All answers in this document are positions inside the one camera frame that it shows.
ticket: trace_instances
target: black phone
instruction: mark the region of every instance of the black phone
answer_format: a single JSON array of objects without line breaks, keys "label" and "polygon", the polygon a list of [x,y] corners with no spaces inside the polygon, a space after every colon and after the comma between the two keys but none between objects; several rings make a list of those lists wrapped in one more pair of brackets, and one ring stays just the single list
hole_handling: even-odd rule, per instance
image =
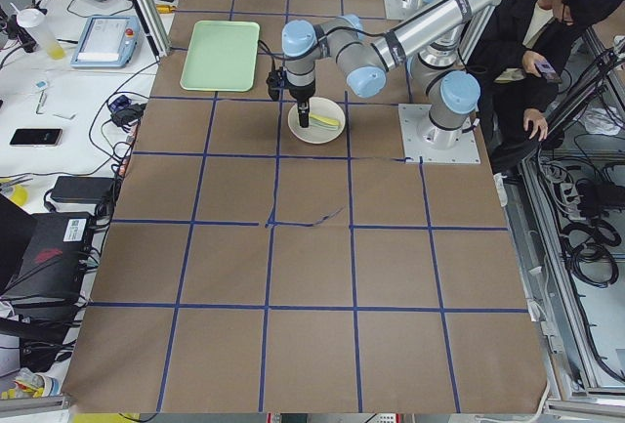
[{"label": "black phone", "polygon": [[537,61],[534,64],[540,75],[545,78],[548,83],[560,84],[563,82],[551,64],[546,60]]},{"label": "black phone", "polygon": [[61,128],[19,128],[9,145],[14,147],[52,147],[61,138]]}]

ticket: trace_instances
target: black jacket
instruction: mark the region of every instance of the black jacket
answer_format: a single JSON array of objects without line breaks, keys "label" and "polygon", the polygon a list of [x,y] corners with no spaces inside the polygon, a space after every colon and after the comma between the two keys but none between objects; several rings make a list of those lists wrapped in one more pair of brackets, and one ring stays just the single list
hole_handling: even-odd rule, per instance
[{"label": "black jacket", "polygon": [[[469,60],[469,65],[486,68],[486,75],[478,76],[480,85],[492,84],[506,68],[522,67],[522,56],[527,50],[522,42],[536,1],[506,0],[495,9]],[[575,23],[566,25],[553,21],[531,50],[543,55],[560,74],[568,61],[573,42],[584,30],[585,27]],[[544,111],[558,94],[558,85],[531,74],[515,85],[524,88],[521,93],[523,101],[519,103],[523,108],[534,107]]]}]

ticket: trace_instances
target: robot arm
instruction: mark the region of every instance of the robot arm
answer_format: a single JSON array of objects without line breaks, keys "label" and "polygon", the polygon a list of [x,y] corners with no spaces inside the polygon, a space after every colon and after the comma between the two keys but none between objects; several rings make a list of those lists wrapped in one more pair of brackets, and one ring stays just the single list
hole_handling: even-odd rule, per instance
[{"label": "robot arm", "polygon": [[[478,20],[463,39],[471,49],[492,9],[502,1],[434,0],[370,44],[362,42],[358,33],[362,27],[354,15],[319,25],[291,21],[282,31],[285,70],[268,78],[272,97],[277,99],[276,89],[288,89],[297,101],[300,125],[307,127],[309,99],[315,92],[316,60],[334,58],[349,86],[362,98],[378,94],[386,85],[386,73],[409,62],[412,76],[433,101],[431,119],[442,130],[459,128],[479,98],[477,82],[470,83],[473,77],[461,71],[449,72],[457,60],[462,29],[473,18]],[[465,51],[465,59],[470,52]],[[463,76],[442,79],[452,73]]]}]

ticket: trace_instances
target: white cable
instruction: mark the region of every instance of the white cable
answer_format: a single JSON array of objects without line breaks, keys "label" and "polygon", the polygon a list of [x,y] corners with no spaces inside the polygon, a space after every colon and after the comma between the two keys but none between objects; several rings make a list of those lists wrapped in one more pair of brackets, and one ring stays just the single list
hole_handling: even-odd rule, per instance
[{"label": "white cable", "polygon": [[509,423],[511,421],[512,422],[518,421],[520,423],[535,423],[538,420],[538,418],[540,418],[540,415],[542,415],[543,406],[545,406],[545,402],[547,401],[548,397],[549,397],[549,381],[547,381],[547,385],[545,386],[545,392],[543,392],[543,396],[540,398],[540,403],[538,404],[538,408],[536,409],[536,413],[534,413],[529,418],[524,419],[524,420],[519,420],[519,419],[498,420],[498,419],[495,419],[495,418],[482,418],[480,416],[476,416],[476,421],[478,421],[478,422],[487,422],[487,423]]}]

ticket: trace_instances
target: yellow object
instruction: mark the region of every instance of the yellow object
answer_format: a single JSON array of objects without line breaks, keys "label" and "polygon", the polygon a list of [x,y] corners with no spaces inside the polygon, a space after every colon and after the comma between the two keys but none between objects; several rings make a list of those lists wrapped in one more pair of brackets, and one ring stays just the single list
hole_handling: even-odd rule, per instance
[{"label": "yellow object", "polygon": [[[11,179],[0,179],[0,184],[9,181],[11,181]],[[26,204],[26,201],[28,200],[28,192],[20,184],[2,190],[1,193],[9,198],[11,201],[13,201],[17,206],[24,206]]]},{"label": "yellow object", "polygon": [[63,50],[59,44],[54,44],[52,47],[46,49],[46,52],[53,60],[60,60],[65,56],[65,50]]},{"label": "yellow object", "polygon": [[[140,413],[123,413],[128,418],[139,420]],[[129,423],[129,419],[118,413],[79,413],[74,415],[73,423]]]},{"label": "yellow object", "polygon": [[332,127],[339,128],[341,126],[341,122],[339,122],[336,118],[324,117],[323,115],[317,115],[316,113],[309,113],[309,118]]},{"label": "yellow object", "polygon": [[176,11],[176,7],[175,6],[171,6],[171,5],[156,5],[156,11],[159,13],[164,13],[164,14],[168,14],[168,13],[173,13]]}]

